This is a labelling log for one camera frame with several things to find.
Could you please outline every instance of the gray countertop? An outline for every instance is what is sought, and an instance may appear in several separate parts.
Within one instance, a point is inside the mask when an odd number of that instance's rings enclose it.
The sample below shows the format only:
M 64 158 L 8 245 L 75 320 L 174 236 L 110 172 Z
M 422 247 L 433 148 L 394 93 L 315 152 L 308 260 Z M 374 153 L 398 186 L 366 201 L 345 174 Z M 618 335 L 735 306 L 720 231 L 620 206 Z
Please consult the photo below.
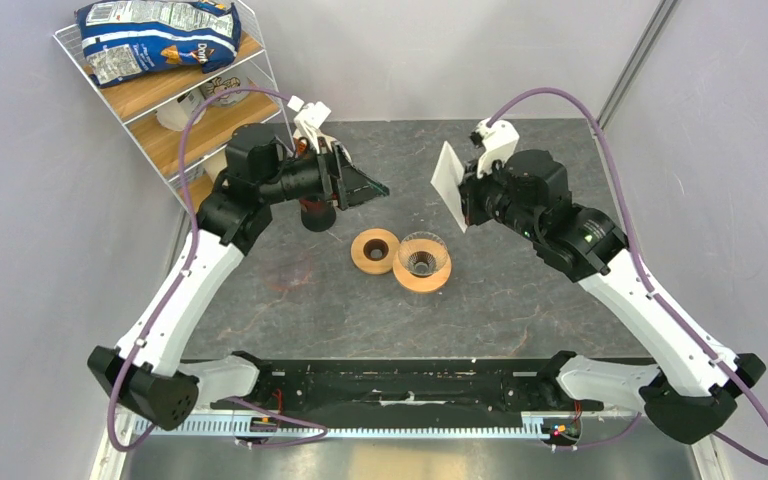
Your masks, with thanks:
M 616 219 L 590 132 L 579 120 L 513 121 L 519 148 L 549 150 L 565 164 L 576 202 Z M 262 358 L 643 356 L 645 350 L 602 305 L 543 265 L 531 245 L 496 223 L 463 234 L 429 184 L 443 141 L 476 155 L 475 121 L 331 123 L 364 172 L 391 196 L 338 212 L 311 233 L 298 204 L 273 207 L 274 221 L 217 292 L 187 345 L 187 358 L 245 350 Z M 397 237 L 436 233 L 452 276 L 438 293 L 417 295 L 392 274 L 362 273 L 354 237 L 373 227 Z

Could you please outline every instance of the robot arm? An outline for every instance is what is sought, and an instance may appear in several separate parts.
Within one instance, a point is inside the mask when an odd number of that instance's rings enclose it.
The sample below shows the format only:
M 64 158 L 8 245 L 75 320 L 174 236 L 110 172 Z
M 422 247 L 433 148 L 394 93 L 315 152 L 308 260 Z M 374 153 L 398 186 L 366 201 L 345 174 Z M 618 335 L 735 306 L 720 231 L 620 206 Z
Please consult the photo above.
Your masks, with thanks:
M 598 400 L 646 412 L 683 443 L 716 431 L 736 409 L 740 391 L 652 300 L 634 269 L 626 235 L 605 213 L 573 203 L 566 169 L 549 152 L 513 153 L 519 138 L 513 126 L 486 123 L 470 137 L 484 153 L 464 165 L 444 144 L 432 178 L 458 223 L 465 229 L 492 219 L 531 241 L 539 258 L 607 306 L 656 362 L 641 367 L 560 352 L 540 373 L 547 400 Z M 736 355 L 650 280 L 719 354 L 718 361 L 749 386 L 757 382 L 765 371 L 757 356 Z
M 171 430 L 196 406 L 252 391 L 259 370 L 249 359 L 230 355 L 182 364 L 181 355 L 219 286 L 272 221 L 270 206 L 300 199 L 314 202 L 319 205 L 315 212 L 302 204 L 302 221 L 309 229 L 316 225 L 316 231 L 321 231 L 333 224 L 334 205 L 346 210 L 389 195 L 386 186 L 352 164 L 339 142 L 329 143 L 321 136 L 319 127 L 329 112 L 321 103 L 308 104 L 296 116 L 294 122 L 308 147 L 298 156 L 286 151 L 271 125 L 245 125 L 234 132 L 226 147 L 228 166 L 199 207 L 199 242 L 189 270 L 182 272 L 186 256 L 181 256 L 145 313 L 115 348 L 98 346 L 87 361 L 110 395 L 124 357 L 137 348 L 120 391 L 120 404 Z M 184 251 L 189 250 L 192 236 L 191 232 Z M 174 281 L 181 283 L 140 340 L 149 315 Z

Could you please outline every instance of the metal pole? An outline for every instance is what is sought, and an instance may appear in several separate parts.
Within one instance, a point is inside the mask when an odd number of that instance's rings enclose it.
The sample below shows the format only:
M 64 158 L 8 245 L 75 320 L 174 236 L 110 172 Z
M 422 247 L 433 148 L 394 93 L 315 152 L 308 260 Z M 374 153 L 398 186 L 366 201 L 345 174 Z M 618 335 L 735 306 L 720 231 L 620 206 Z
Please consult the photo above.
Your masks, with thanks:
M 649 24 L 646 25 L 646 29 L 643 31 L 640 40 L 637 42 L 637 46 L 634 47 L 634 51 L 629 57 L 628 62 L 623 68 L 617 83 L 614 85 L 614 89 L 611 90 L 608 95 L 608 100 L 605 101 L 605 105 L 599 113 L 599 126 L 604 130 L 611 122 L 614 113 L 616 113 L 620 102 L 628 92 L 631 83 L 643 66 L 643 63 L 649 57 L 649 53 L 652 51 L 652 47 L 658 41 L 658 37 L 661 35 L 661 31 L 664 29 L 667 21 L 672 16 L 676 5 L 680 0 L 661 0 L 658 4 L 658 8 L 655 9 L 655 13 L 649 20 Z

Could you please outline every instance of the wires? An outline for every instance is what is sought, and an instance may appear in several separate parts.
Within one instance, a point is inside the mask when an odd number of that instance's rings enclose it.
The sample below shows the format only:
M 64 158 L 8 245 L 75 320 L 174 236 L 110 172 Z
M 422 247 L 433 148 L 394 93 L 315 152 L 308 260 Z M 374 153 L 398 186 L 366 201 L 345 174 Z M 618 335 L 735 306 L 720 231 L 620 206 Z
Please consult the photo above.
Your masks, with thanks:
M 284 392 L 282 392 L 280 388 L 276 388 L 275 391 L 272 392 L 272 396 L 278 400 L 278 413 L 284 413 Z
M 629 423 L 628 426 L 625 427 L 625 429 L 622 432 L 620 432 L 618 435 L 613 436 L 611 438 L 606 438 L 605 440 L 599 440 L 592 443 L 585 443 L 583 445 L 579 445 L 578 443 L 576 443 L 575 445 L 572 445 L 569 447 L 555 445 L 552 447 L 552 451 L 561 450 L 565 452 L 574 452 L 576 450 L 587 450 L 588 448 L 601 447 L 604 445 L 611 445 L 613 443 L 617 443 L 623 438 L 627 437 L 635 428 L 637 428 L 637 425 L 640 423 L 641 418 L 643 418 L 643 416 L 640 413 L 638 413 L 634 417 L 634 419 L 631 421 L 631 423 Z
M 764 424 L 767 426 L 767 429 L 768 429 L 768 411 L 761 404 L 761 401 L 758 399 L 758 397 L 755 396 L 755 393 L 752 392 L 752 390 L 737 375 L 737 373 L 732 371 L 732 369 L 729 368 L 728 365 L 719 361 L 719 356 L 717 355 L 717 352 L 715 352 L 714 349 L 712 349 L 708 345 L 708 343 L 705 342 L 705 340 L 703 340 L 698 333 L 696 333 L 696 330 L 694 330 L 693 327 L 691 327 L 690 324 L 687 323 L 687 321 L 681 316 L 681 314 L 678 313 L 678 311 L 676 311 L 676 309 L 673 308 L 673 306 L 670 305 L 669 302 L 667 302 L 666 299 L 664 299 L 664 297 L 661 296 L 661 294 L 655 292 L 655 287 L 652 284 L 652 282 L 649 280 L 649 277 L 646 274 L 646 270 L 643 268 L 643 254 L 641 253 L 640 245 L 637 242 L 637 234 L 634 229 L 634 224 L 631 221 L 631 214 L 629 213 L 629 210 L 628 210 L 628 204 L 625 201 L 625 195 L 623 194 L 622 185 L 620 184 L 616 163 L 614 162 L 614 156 L 611 154 L 611 149 L 608 146 L 608 139 L 605 137 L 605 132 L 603 132 L 602 128 L 599 127 L 599 123 L 596 121 L 596 118 L 593 117 L 593 114 L 590 113 L 587 107 L 583 103 L 581 103 L 580 100 L 578 100 L 571 94 L 563 90 L 560 90 L 558 88 L 552 88 L 552 87 L 534 88 L 517 95 L 510 102 L 503 105 L 498 112 L 496 112 L 495 114 L 493 114 L 492 117 L 490 117 L 490 119 L 487 122 L 487 126 L 490 127 L 491 125 L 493 125 L 496 122 L 496 120 L 498 120 L 514 105 L 518 104 L 519 102 L 525 100 L 528 97 L 532 97 L 534 95 L 540 95 L 540 94 L 556 95 L 569 101 L 570 103 L 575 105 L 575 107 L 578 108 L 581 114 L 584 115 L 584 117 L 587 119 L 587 122 L 590 124 L 590 128 L 593 129 L 593 133 L 596 134 L 596 140 L 599 142 L 599 147 L 602 149 L 602 153 L 605 156 L 605 163 L 608 166 L 608 173 L 610 174 L 611 183 L 614 186 L 614 192 L 616 192 L 616 196 L 617 196 L 617 203 L 619 204 L 619 207 L 620 207 L 620 216 L 622 217 L 623 223 L 625 224 L 626 229 L 628 230 L 627 233 L 628 233 L 629 251 L 631 252 L 631 258 L 634 263 L 634 269 L 637 271 L 638 277 L 640 277 L 640 280 L 643 283 L 643 285 L 646 287 L 646 290 L 650 294 L 652 294 L 652 298 L 654 298 L 655 301 L 658 302 L 658 305 L 660 305 L 661 308 L 663 308 L 664 311 L 666 311 L 667 314 L 669 314 L 669 316 L 672 317 L 673 320 L 675 320 L 675 322 L 679 325 L 679 327 L 681 327 L 681 329 L 690 338 L 692 338 L 697 345 L 699 345 L 699 348 L 701 348 L 702 351 L 704 351 L 705 354 L 711 358 L 711 361 L 716 363 L 719 366 L 719 368 L 729 377 L 729 379 L 732 382 L 734 382 L 735 385 L 737 385 L 740 391 L 743 392 L 743 394 L 746 396 L 746 399 L 749 400 L 749 403 L 751 403 L 752 406 L 755 407 L 755 411 L 757 411 L 758 414 L 761 416 L 761 419 L 764 421 Z M 629 428 L 634 428 L 638 420 L 639 420 L 639 416 L 635 418 L 634 421 L 632 421 L 631 425 L 629 425 Z M 713 435 L 719 438 L 720 440 L 726 442 L 727 444 L 731 445 L 732 447 L 734 447 L 740 453 L 746 455 L 747 457 L 755 460 L 756 462 L 762 465 L 768 466 L 768 458 L 764 458 L 758 455 L 757 453 L 750 451 L 743 445 L 737 443 L 735 440 L 731 439 L 730 437 L 727 437 L 726 435 L 720 432 L 714 432 Z
M 262 414 L 267 415 L 269 417 L 272 417 L 272 418 L 274 418 L 276 420 L 281 420 L 281 421 L 284 421 L 284 422 L 287 422 L 287 423 L 292 423 L 294 425 L 299 425 L 299 426 L 302 426 L 302 427 L 315 428 L 315 429 L 318 429 L 318 430 L 322 430 L 321 433 L 317 433 L 316 435 L 314 435 L 312 437 L 298 438 L 296 440 L 290 440 L 289 442 L 282 442 L 282 443 L 260 443 L 260 444 L 249 442 L 249 443 L 246 444 L 249 448 L 258 448 L 258 449 L 260 449 L 260 448 L 292 447 L 292 446 L 296 446 L 296 445 L 304 445 L 306 443 L 313 443 L 313 442 L 316 442 L 318 440 L 322 440 L 323 438 L 325 438 L 326 435 L 328 435 L 328 427 L 326 427 L 325 425 L 320 425 L 318 423 L 308 422 L 307 420 L 300 420 L 300 419 L 297 419 L 297 418 L 288 417 L 288 416 L 282 415 L 280 413 L 270 412 L 269 410 L 267 410 L 267 409 L 265 409 L 263 407 L 259 407 L 259 406 L 255 405 L 253 403 L 247 402 L 247 401 L 243 400 L 240 397 L 229 397 L 229 398 L 226 398 L 225 400 L 227 400 L 229 402 L 236 403 L 237 405 L 246 407 L 249 410 L 254 410 L 255 412 L 262 413 Z
M 578 442 L 581 441 L 581 436 L 584 435 L 584 426 L 581 420 L 573 420 L 573 425 L 576 427 L 576 431 L 578 432 L 578 435 L 571 436 L 571 435 L 567 435 L 565 432 L 560 432 L 559 435 L 571 442 L 575 442 L 575 446 L 577 447 Z
M 192 241 L 190 242 L 190 250 L 187 252 L 187 257 L 184 260 L 183 266 L 181 267 L 180 274 L 175 277 L 175 279 L 172 281 L 172 284 L 169 286 L 169 289 L 166 290 L 166 293 L 163 294 L 163 296 L 160 298 L 160 301 L 157 303 L 157 306 L 151 312 L 151 315 L 149 315 L 148 320 L 146 320 L 146 323 L 143 326 L 143 329 L 140 331 L 140 335 L 137 338 L 137 341 L 135 342 L 134 346 L 131 347 L 130 353 L 128 353 L 128 356 L 125 358 L 125 362 L 122 364 L 122 368 L 119 369 L 119 373 L 116 375 L 116 379 L 113 381 L 113 388 L 110 391 L 110 401 L 107 404 L 107 436 L 110 438 L 110 443 L 113 445 L 113 448 L 120 452 L 128 452 L 137 448 L 145 441 L 146 438 L 148 438 L 152 430 L 154 430 L 155 425 L 152 425 L 147 428 L 146 431 L 143 432 L 143 434 L 140 435 L 140 437 L 137 438 L 131 445 L 122 444 L 119 441 L 119 438 L 116 436 L 116 403 L 118 402 L 119 396 L 122 393 L 122 385 L 125 382 L 125 376 L 127 375 L 128 370 L 131 368 L 131 365 L 134 364 L 134 359 L 136 359 L 140 348 L 142 348 L 139 345 L 145 344 L 145 339 L 148 337 L 148 334 L 151 331 L 151 327 L 154 326 L 155 322 L 157 322 L 157 318 L 160 316 L 160 312 L 162 312 L 166 304 L 169 303 L 169 299 L 171 299 L 172 295 L 175 294 L 175 291 L 178 290 L 178 286 L 180 286 L 181 282 L 184 280 L 186 274 L 185 272 L 187 272 L 190 269 L 190 266 L 192 266 L 193 260 L 195 260 L 196 257 L 196 251 L 198 250 L 198 221 L 196 220 L 196 210 L 193 207 L 193 198 L 190 195 L 190 189 L 187 188 L 187 165 L 185 160 L 187 151 L 187 139 L 190 136 L 190 131 L 193 128 L 195 119 L 199 118 L 202 112 L 204 112 L 210 104 L 219 100 L 220 97 L 240 92 L 260 92 L 266 95 L 271 95 L 275 98 L 279 98 L 286 102 L 290 101 L 291 98 L 289 95 L 260 87 L 235 87 L 228 90 L 223 90 L 221 93 L 213 95 L 212 97 L 205 100 L 204 103 L 199 105 L 199 107 L 190 116 L 190 119 L 187 121 L 187 125 L 184 127 L 184 130 L 181 131 L 181 142 L 178 144 L 178 178 L 181 179 L 181 192 L 182 197 L 184 198 L 184 206 L 186 207 L 187 214 L 190 217 Z
M 581 424 L 581 402 L 578 400 L 575 401 L 575 417 L 572 419 L 572 423 L 578 422 L 579 425 Z
M 296 153 L 296 150 L 294 149 L 291 150 L 290 147 L 288 147 L 287 144 L 281 141 L 280 138 L 275 137 L 275 140 L 278 141 L 278 145 L 281 145 L 284 155 L 281 158 L 281 165 L 278 167 L 278 173 L 275 174 L 275 177 L 273 177 L 272 180 L 280 179 L 281 175 L 284 173 L 284 169 L 292 165 L 301 156 Z

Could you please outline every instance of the gray wall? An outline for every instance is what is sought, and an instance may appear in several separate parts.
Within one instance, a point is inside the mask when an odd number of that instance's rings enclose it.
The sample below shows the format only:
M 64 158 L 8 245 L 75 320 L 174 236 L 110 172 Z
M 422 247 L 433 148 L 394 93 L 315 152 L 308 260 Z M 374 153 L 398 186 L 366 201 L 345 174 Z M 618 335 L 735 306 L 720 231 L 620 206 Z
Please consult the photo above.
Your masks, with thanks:
M 86 478 L 85 366 L 160 284 L 179 207 L 51 34 L 86 2 L 0 3 L 0 479 Z
M 489 117 L 526 88 L 598 111 L 657 0 L 250 0 L 278 85 L 331 120 Z M 514 117 L 575 117 L 536 98 Z
M 609 129 L 652 270 L 768 365 L 768 2 L 681 2 Z M 768 373 L 757 392 L 768 406 Z M 747 402 L 725 431 L 768 455 Z

